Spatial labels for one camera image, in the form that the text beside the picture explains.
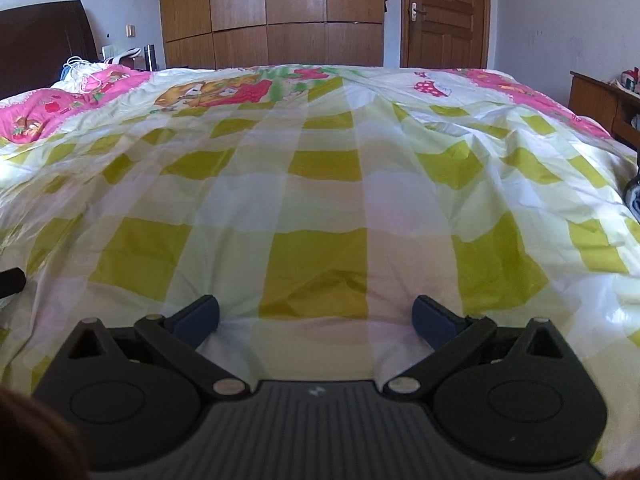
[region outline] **door handle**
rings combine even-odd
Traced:
[[[417,19],[418,14],[423,14],[424,15],[424,14],[426,14],[426,11],[418,10],[418,4],[413,2],[411,4],[411,21],[412,22],[414,22]]]

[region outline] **wooden nightstand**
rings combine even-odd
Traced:
[[[640,114],[640,97],[603,83],[597,79],[571,72],[569,109],[598,121],[616,140],[638,149],[640,132],[631,126],[631,119]]]

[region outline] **wooden wardrobe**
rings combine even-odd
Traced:
[[[384,5],[384,0],[160,0],[166,65],[382,65]]]

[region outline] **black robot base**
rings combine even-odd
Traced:
[[[248,385],[199,355],[204,296],[132,328],[80,322],[34,397],[78,430],[99,480],[596,480],[607,420],[546,319],[499,328],[420,296],[435,350],[390,380]]]

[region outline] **triangular cutout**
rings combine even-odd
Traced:
[[[95,332],[93,330],[85,330],[69,354],[69,359],[82,359],[83,357],[96,357],[98,355],[104,355],[104,351]]]
[[[533,341],[527,349],[527,354],[549,357],[552,359],[562,359],[562,352],[556,346],[547,330],[539,329],[533,336]]]

